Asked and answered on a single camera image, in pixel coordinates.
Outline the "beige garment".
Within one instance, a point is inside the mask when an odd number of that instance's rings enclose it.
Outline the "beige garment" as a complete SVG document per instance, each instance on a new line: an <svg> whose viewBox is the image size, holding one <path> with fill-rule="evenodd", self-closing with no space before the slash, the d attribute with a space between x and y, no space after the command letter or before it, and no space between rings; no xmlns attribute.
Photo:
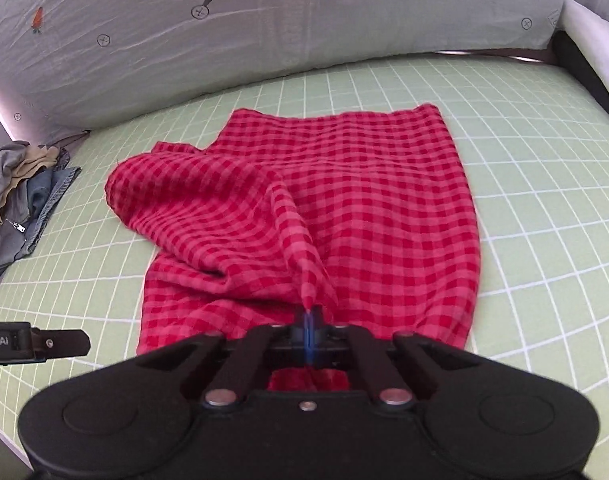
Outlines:
<svg viewBox="0 0 609 480"><path fill-rule="evenodd" d="M0 225L3 223L2 212L8 196L22 181L28 180L38 173L40 169L53 168L58 161L60 148L28 144L24 148L24 157L10 173L9 184L4 188L0 201Z"/></svg>

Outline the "green grid cutting mat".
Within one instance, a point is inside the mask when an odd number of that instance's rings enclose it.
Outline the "green grid cutting mat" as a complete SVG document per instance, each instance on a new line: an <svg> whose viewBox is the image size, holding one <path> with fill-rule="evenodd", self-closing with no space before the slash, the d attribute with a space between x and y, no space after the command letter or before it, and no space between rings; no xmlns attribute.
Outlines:
<svg viewBox="0 0 609 480"><path fill-rule="evenodd" d="M159 141L204 148L237 108L312 117L437 105L475 197L480 295L467 347L565 382L597 408L586 467L609 479L609 116L558 67L473 56L390 58L205 96L91 134L80 177L35 252L0 284L0 321L80 328L81 359L0 367L0 438L39 390L132 356L152 244L108 208L109 172Z"/></svg>

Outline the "white folded cloth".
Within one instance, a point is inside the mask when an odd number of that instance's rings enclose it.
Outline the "white folded cloth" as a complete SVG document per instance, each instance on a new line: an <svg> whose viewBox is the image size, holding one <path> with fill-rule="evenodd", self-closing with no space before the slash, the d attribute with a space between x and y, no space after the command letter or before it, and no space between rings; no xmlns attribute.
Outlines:
<svg viewBox="0 0 609 480"><path fill-rule="evenodd" d="M575 0L565 0L560 25L609 98L609 22Z"/></svg>

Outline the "blue denim garment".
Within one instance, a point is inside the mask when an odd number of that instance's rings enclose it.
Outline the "blue denim garment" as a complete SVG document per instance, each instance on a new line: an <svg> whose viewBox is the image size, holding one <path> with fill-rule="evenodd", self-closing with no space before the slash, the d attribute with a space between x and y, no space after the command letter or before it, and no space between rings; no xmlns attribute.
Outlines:
<svg viewBox="0 0 609 480"><path fill-rule="evenodd" d="M80 167L42 169L12 193L0 229L0 276L32 254L59 201L80 172Z"/></svg>

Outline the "grey carrot print storage bag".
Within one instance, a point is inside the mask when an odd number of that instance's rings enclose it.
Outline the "grey carrot print storage bag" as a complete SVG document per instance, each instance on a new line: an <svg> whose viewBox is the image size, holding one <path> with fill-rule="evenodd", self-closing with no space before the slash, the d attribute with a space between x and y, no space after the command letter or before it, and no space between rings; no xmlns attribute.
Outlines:
<svg viewBox="0 0 609 480"><path fill-rule="evenodd" d="M563 0L0 0L0 115L55 139L384 56L541 50Z"/></svg>

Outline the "red checkered cloth garment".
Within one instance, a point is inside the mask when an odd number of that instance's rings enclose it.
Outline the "red checkered cloth garment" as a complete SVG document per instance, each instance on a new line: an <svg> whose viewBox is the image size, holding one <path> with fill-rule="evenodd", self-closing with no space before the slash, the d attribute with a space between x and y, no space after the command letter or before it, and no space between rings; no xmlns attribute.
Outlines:
<svg viewBox="0 0 609 480"><path fill-rule="evenodd" d="M109 208L157 255L147 353L320 307L326 322L461 348L481 278L475 205L438 107L288 118L239 108L208 148L119 162Z"/></svg>

